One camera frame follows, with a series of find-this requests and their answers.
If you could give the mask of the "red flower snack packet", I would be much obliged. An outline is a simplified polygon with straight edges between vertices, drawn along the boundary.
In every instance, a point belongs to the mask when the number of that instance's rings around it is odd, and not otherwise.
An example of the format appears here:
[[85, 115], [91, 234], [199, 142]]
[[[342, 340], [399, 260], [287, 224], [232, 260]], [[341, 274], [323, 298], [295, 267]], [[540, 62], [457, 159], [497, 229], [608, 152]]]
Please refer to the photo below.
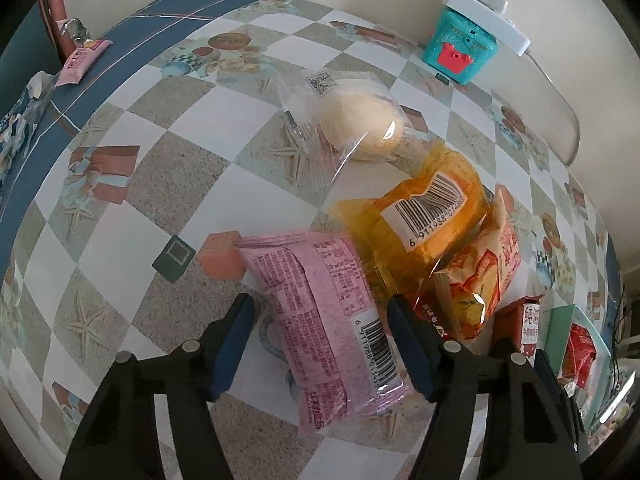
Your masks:
[[577, 388], [585, 389], [596, 357], [597, 349], [589, 330], [573, 323], [567, 339], [561, 378], [567, 384], [572, 382]]

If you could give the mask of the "red milk biscuit packet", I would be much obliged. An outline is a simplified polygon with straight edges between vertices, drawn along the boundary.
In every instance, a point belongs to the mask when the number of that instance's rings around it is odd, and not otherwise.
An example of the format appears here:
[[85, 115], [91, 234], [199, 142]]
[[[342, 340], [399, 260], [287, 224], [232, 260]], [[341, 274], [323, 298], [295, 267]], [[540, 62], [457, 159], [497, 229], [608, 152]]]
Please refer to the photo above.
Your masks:
[[494, 316], [491, 349], [502, 340], [533, 363], [537, 349], [541, 296], [525, 296], [497, 311]]

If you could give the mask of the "pink snack packet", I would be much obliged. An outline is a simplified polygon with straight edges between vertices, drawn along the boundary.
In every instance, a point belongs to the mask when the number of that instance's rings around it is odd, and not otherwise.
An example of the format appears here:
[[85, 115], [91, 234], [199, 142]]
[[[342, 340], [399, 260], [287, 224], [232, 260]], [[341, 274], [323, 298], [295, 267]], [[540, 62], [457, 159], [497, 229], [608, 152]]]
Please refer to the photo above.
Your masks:
[[298, 430], [382, 414], [409, 390], [352, 238], [288, 232], [235, 244], [271, 316], [298, 385]]

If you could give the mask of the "orange swiss roll packet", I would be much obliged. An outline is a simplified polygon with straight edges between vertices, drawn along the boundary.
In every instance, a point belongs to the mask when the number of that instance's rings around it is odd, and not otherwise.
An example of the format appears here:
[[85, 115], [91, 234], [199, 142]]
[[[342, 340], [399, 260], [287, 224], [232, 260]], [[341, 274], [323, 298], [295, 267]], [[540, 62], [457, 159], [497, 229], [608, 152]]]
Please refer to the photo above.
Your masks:
[[474, 339], [496, 313], [522, 262], [509, 218], [513, 206], [511, 193], [498, 185], [475, 237], [427, 279], [413, 300], [413, 312], [440, 336]]

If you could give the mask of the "yellow transparent cake packet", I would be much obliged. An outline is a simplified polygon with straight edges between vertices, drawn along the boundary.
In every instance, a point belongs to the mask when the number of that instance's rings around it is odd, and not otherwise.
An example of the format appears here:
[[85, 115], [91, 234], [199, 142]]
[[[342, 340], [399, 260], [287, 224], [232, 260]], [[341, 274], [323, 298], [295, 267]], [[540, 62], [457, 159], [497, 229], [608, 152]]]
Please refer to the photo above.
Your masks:
[[378, 198], [340, 200], [330, 214], [354, 239], [376, 294], [390, 297], [415, 294], [487, 211], [475, 168], [435, 142], [415, 176]]

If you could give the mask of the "clear round bun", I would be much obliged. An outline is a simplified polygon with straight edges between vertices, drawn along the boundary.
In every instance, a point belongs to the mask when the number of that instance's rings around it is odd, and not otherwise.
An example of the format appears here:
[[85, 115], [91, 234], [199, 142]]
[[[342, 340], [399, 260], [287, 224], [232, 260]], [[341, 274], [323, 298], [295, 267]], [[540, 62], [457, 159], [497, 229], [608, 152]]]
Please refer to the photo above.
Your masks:
[[352, 159], [390, 162], [412, 130], [390, 90], [370, 72], [286, 72], [278, 76], [277, 90], [311, 175], [324, 188]]

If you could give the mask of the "teal shallow box tray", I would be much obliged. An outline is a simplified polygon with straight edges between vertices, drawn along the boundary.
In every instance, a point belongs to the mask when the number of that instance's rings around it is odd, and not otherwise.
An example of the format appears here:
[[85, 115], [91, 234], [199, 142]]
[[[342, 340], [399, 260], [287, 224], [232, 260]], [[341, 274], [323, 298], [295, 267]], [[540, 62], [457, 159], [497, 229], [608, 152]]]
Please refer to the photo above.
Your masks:
[[576, 304], [552, 308], [542, 320], [540, 348], [590, 432], [602, 424], [605, 402], [615, 385], [613, 344]]

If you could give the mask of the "checkered printed tablecloth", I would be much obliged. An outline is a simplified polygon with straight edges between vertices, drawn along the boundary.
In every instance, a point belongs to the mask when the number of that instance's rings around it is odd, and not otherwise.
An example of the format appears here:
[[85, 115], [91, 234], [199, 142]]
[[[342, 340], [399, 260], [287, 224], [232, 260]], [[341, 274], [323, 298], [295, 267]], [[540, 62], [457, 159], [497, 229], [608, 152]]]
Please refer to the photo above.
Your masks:
[[[36, 474], [60, 475], [119, 351], [163, 356], [254, 278], [236, 240], [336, 231], [444, 144], [506, 193], [522, 263], [506, 301], [541, 300], [539, 343], [579, 322], [597, 348], [576, 393], [605, 434], [620, 279], [611, 237], [532, 116], [485, 81], [462, 86], [418, 44], [305, 0], [157, 0], [107, 33], [79, 84], [53, 89], [1, 202], [1, 419]], [[367, 162], [311, 143], [284, 76], [370, 76], [404, 110], [395, 151]]]

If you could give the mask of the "small pink sachet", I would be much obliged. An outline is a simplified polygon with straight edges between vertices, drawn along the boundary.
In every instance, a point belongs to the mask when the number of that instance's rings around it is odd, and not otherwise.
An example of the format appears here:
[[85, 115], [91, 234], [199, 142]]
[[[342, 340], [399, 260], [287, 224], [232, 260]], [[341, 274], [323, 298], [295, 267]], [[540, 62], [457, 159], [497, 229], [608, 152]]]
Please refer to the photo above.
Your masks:
[[113, 43], [108, 39], [90, 40], [82, 47], [78, 47], [66, 58], [62, 70], [55, 81], [55, 87], [63, 87], [68, 84], [79, 84], [81, 79], [93, 66], [94, 62], [111, 47]]

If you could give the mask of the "teal toy box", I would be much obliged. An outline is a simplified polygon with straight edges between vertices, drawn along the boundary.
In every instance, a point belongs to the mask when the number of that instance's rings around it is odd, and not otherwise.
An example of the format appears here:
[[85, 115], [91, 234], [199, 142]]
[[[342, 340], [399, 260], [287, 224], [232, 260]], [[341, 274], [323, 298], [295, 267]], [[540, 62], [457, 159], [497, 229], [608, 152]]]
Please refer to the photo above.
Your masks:
[[485, 29], [444, 6], [422, 60], [458, 84], [468, 84], [498, 52], [498, 42]]

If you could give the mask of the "white power strip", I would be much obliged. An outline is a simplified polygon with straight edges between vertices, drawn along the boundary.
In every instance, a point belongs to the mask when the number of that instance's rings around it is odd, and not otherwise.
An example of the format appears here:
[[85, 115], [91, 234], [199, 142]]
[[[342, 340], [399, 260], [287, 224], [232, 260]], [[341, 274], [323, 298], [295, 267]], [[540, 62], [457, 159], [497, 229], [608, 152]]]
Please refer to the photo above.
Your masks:
[[478, 0], [444, 0], [442, 3], [486, 30], [516, 55], [522, 56], [528, 51], [530, 39], [524, 32], [485, 3]]

